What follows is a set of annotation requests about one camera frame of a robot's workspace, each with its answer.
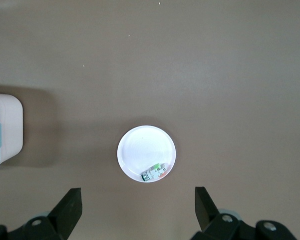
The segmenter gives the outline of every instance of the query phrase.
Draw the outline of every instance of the silver bolt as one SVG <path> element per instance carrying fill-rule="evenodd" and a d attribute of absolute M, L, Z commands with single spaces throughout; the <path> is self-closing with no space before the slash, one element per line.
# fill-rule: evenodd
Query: silver bolt
<path fill-rule="evenodd" d="M 32 222 L 32 226 L 36 226 L 36 225 L 39 225 L 42 221 L 40 219 L 37 219 L 35 221 Z"/>
<path fill-rule="evenodd" d="M 233 219 L 229 215 L 223 215 L 222 219 L 223 219 L 223 221 L 226 221 L 227 223 L 233 222 Z"/>
<path fill-rule="evenodd" d="M 270 231 L 275 231 L 276 227 L 274 226 L 273 223 L 269 223 L 268 221 L 264 223 L 264 227 Z"/>

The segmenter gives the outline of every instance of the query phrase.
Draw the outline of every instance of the white plate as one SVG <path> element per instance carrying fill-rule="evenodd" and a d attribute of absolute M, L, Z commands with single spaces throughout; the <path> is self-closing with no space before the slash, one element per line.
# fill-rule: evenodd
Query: white plate
<path fill-rule="evenodd" d="M 158 179 L 164 178 L 172 169 L 176 152 L 175 146 L 166 132 L 153 126 L 138 126 L 128 131 L 121 139 L 118 147 L 120 167 L 133 180 L 145 183 L 141 174 L 155 164 L 167 164 L 167 170 Z"/>

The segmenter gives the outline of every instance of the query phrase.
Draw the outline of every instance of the white plastic container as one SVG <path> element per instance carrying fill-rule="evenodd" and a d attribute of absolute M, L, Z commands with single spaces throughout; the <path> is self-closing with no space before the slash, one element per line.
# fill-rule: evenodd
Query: white plastic container
<path fill-rule="evenodd" d="M 0 94 L 0 164 L 17 155 L 22 145 L 22 105 L 17 98 Z"/>

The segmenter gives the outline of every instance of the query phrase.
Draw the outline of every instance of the screw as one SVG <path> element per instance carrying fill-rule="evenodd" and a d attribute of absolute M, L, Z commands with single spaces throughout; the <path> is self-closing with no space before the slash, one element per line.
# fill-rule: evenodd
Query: screw
<path fill-rule="evenodd" d="M 233 222 L 233 219 L 229 215 L 223 215 L 222 219 L 223 219 L 223 221 L 226 221 L 227 223 Z"/>
<path fill-rule="evenodd" d="M 274 226 L 273 223 L 269 223 L 268 221 L 264 223 L 264 227 L 270 231 L 275 231 L 276 227 Z"/>
<path fill-rule="evenodd" d="M 42 221 L 40 219 L 37 219 L 37 220 L 34 220 L 31 225 L 36 226 L 36 225 L 39 225 L 41 222 Z"/>

